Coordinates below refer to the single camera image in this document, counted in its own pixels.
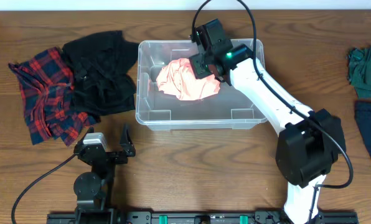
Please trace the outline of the pink cloth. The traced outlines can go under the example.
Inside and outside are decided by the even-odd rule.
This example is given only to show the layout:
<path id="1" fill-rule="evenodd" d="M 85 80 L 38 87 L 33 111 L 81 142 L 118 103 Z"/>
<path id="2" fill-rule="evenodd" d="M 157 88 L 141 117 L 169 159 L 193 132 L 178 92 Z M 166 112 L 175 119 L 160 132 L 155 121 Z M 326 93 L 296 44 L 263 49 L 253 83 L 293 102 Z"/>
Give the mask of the pink cloth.
<path id="1" fill-rule="evenodd" d="M 181 101 L 201 100 L 220 91 L 220 82 L 215 79 L 215 75 L 196 79 L 188 58 L 169 62 L 159 72 L 156 83 L 159 91 Z"/>

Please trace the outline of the dark green cloth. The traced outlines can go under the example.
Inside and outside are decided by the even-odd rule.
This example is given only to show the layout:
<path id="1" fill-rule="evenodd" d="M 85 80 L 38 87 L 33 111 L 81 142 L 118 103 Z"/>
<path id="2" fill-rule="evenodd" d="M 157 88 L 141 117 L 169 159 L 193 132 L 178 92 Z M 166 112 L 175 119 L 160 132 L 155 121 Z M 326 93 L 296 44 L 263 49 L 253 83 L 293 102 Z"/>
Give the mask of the dark green cloth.
<path id="1" fill-rule="evenodd" d="M 371 46 L 352 49 L 348 60 L 349 83 L 354 87 L 358 98 L 371 100 Z"/>

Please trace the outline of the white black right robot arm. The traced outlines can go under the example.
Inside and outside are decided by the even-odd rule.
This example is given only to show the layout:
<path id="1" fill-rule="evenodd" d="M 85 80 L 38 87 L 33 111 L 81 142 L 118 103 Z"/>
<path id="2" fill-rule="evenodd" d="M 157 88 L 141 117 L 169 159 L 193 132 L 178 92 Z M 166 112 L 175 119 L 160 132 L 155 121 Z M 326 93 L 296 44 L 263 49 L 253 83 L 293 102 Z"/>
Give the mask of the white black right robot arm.
<path id="1" fill-rule="evenodd" d="M 340 119 L 313 111 L 291 96 L 265 70 L 252 46 L 233 46 L 219 20 L 193 27 L 198 53 L 190 57 L 196 78 L 215 74 L 243 93 L 278 135 L 276 164 L 288 181 L 284 212 L 291 223 L 309 223 L 318 214 L 319 190 L 339 155 L 345 155 Z"/>

